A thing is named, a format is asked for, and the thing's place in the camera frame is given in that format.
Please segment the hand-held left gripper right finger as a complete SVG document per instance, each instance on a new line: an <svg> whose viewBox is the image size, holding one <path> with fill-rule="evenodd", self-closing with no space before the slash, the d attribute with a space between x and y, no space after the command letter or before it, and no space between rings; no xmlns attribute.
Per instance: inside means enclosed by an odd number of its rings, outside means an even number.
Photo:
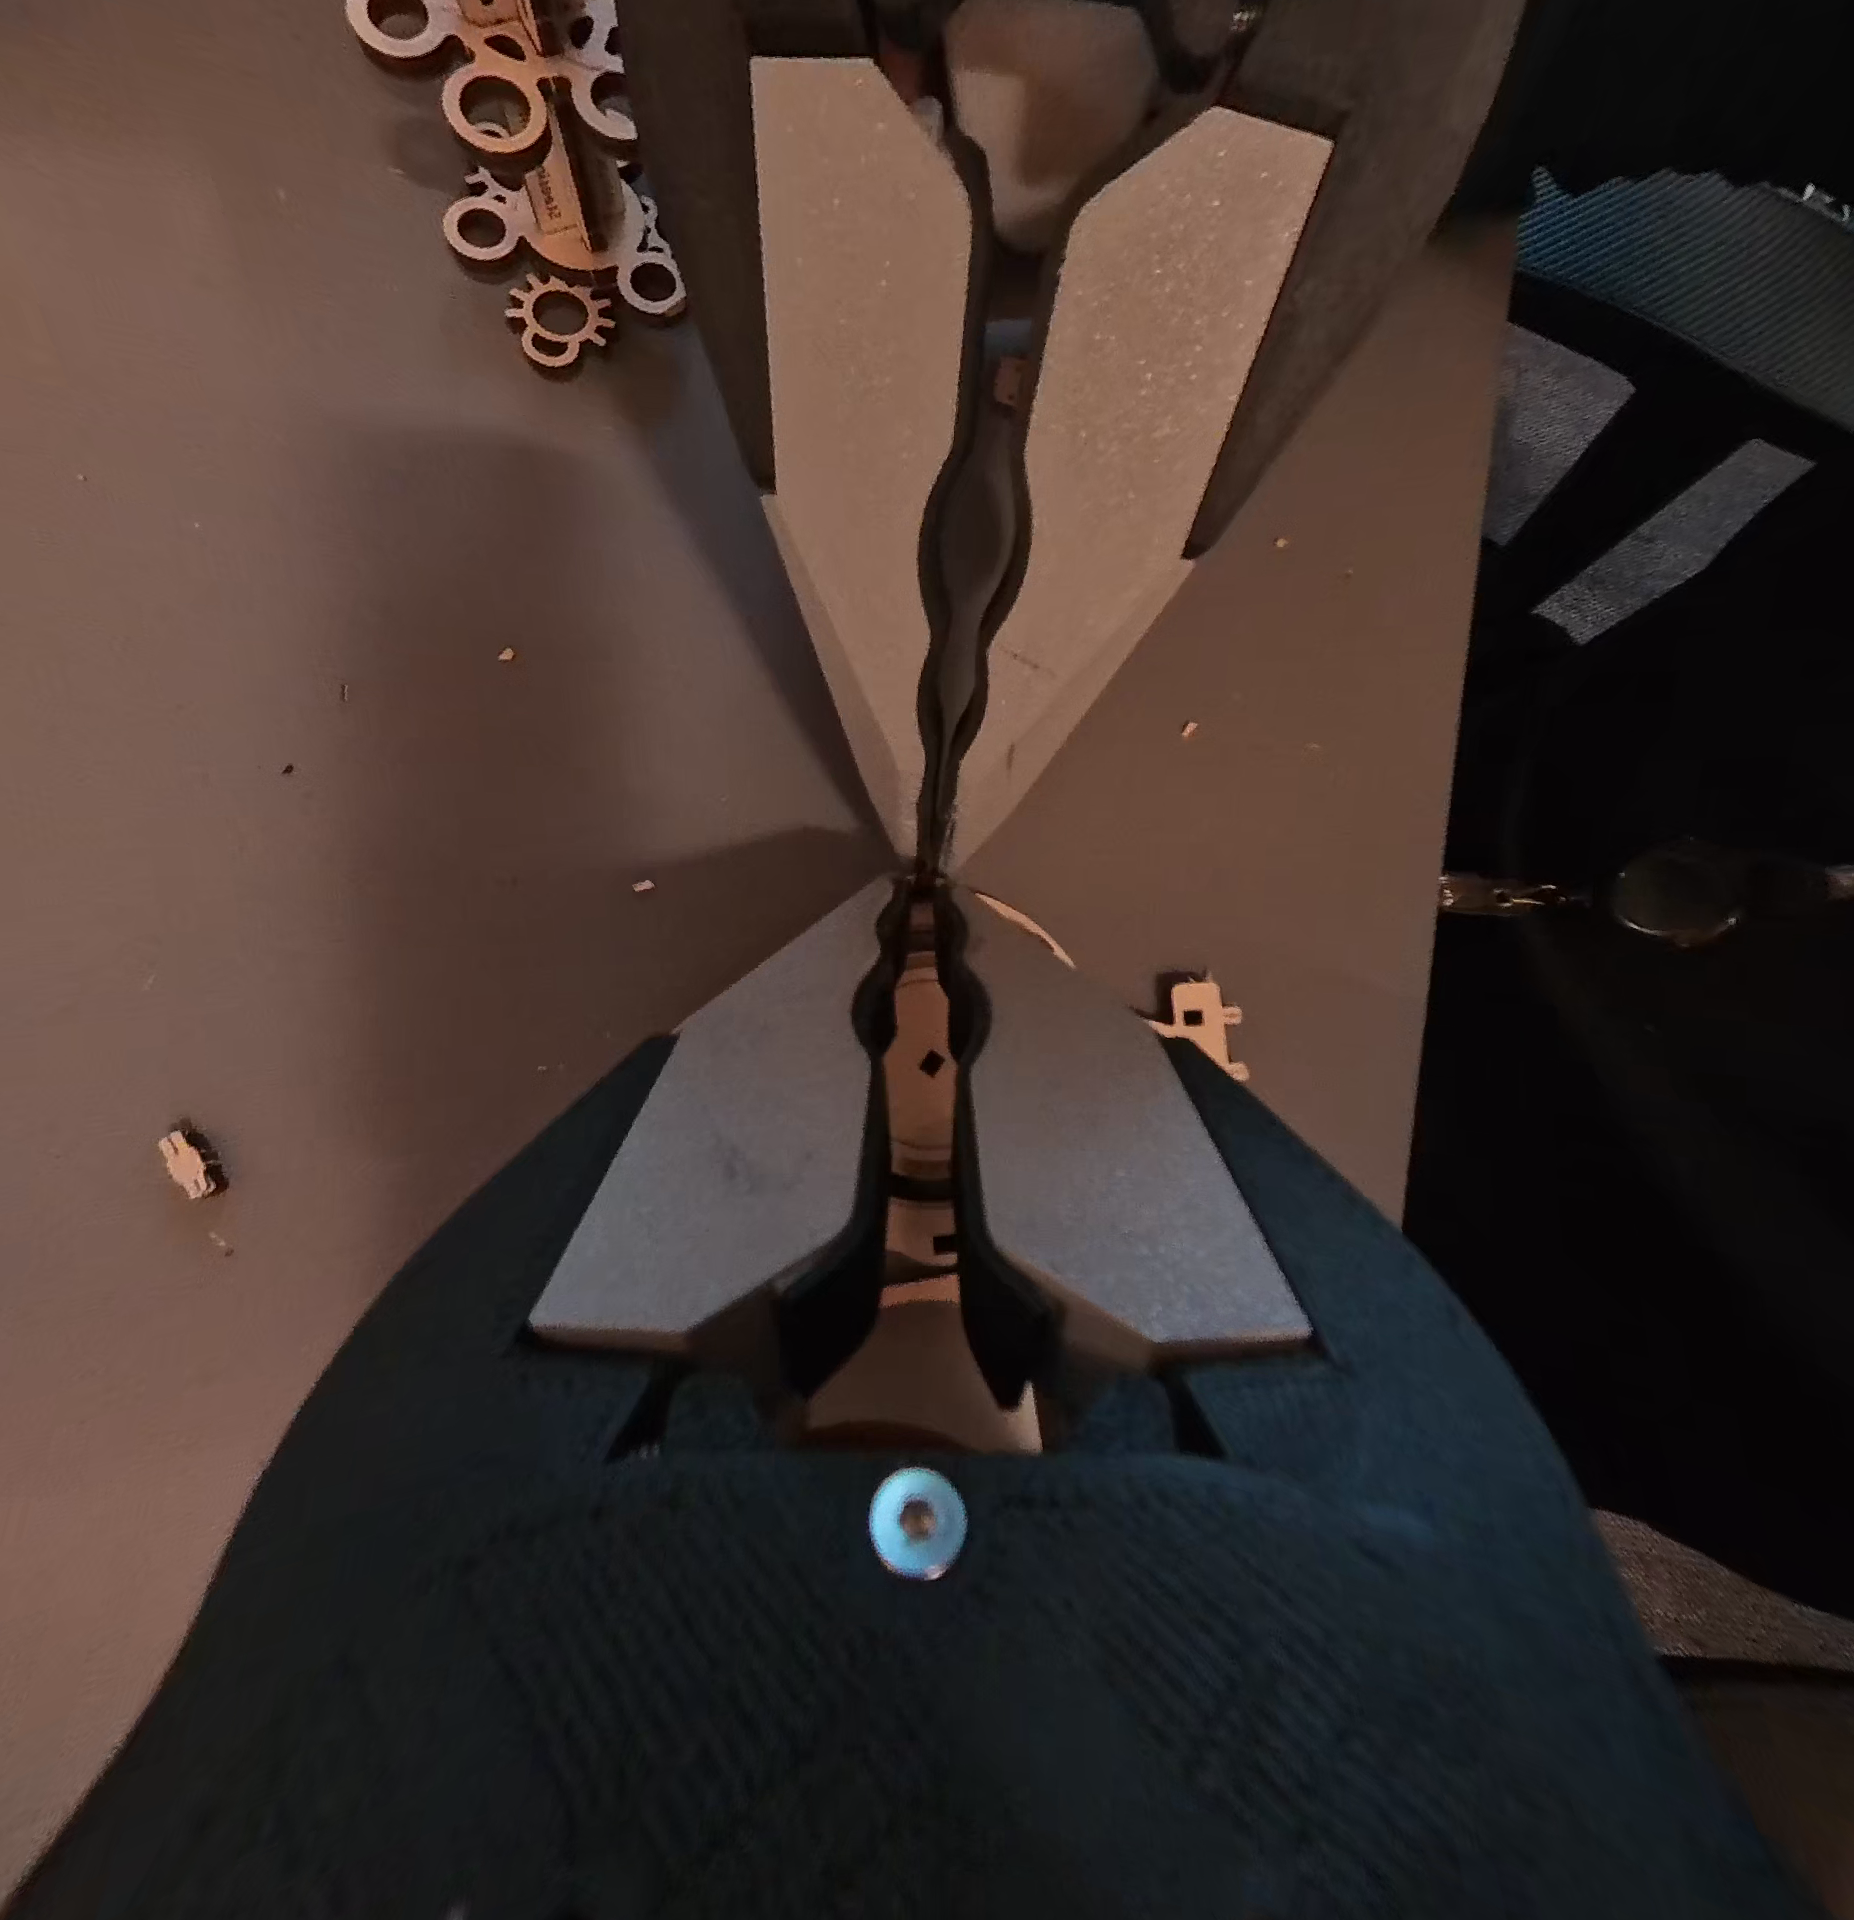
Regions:
<svg viewBox="0 0 1854 1920"><path fill-rule="evenodd" d="M951 883L937 977L961 1332L999 1404L1311 1343L1180 1075L1184 1045Z"/></svg>

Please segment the small rectangular wooden piece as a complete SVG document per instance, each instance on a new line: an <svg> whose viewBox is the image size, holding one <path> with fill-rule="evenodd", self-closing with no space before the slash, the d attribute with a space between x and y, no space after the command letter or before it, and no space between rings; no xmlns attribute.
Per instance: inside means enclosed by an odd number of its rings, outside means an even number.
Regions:
<svg viewBox="0 0 1854 1920"><path fill-rule="evenodd" d="M1158 1038L1195 1045L1233 1084L1250 1081L1250 1068L1233 1055L1243 1011L1228 1001L1209 971L1160 971L1155 1011L1142 1018Z"/></svg>

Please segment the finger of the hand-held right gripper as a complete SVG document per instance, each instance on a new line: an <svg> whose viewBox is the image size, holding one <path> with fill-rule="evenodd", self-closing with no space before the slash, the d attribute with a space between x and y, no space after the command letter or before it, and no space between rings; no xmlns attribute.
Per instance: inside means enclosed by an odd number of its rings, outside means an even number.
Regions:
<svg viewBox="0 0 1854 1920"><path fill-rule="evenodd" d="M769 376L761 505L892 851L949 865L946 498L980 412L990 179L872 57L748 62Z"/></svg>
<svg viewBox="0 0 1854 1920"><path fill-rule="evenodd" d="M1013 472L1023 546L984 646L948 865L1030 794L1188 576L1332 156L1328 134L1200 108L1065 230Z"/></svg>

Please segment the round wooden ring part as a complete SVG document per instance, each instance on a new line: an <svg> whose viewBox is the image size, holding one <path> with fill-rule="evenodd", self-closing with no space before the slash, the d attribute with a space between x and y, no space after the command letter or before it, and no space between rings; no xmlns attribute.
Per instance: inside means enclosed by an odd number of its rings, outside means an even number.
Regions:
<svg viewBox="0 0 1854 1920"><path fill-rule="evenodd" d="M852 1348L888 1289L956 1298L957 1043L949 885L883 875L774 957L757 1225L787 1348Z"/></svg>

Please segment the wooden model piece with rings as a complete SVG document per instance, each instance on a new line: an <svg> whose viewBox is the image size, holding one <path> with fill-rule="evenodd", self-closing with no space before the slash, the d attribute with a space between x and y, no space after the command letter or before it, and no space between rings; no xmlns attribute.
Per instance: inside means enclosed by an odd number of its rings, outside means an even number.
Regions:
<svg viewBox="0 0 1854 1920"><path fill-rule="evenodd" d="M686 313L639 164L615 3L348 2L343 16L382 66L437 70L466 158L439 232L469 270L522 268L503 320L537 374L572 376L622 317Z"/></svg>

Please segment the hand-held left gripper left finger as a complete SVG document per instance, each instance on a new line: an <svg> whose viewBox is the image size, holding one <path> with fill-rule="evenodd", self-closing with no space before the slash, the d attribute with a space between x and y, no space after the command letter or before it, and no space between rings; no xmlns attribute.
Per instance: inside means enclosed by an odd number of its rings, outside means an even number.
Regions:
<svg viewBox="0 0 1854 1920"><path fill-rule="evenodd" d="M810 1397L879 1306L910 888L878 877L676 1029L529 1310L554 1345Z"/></svg>

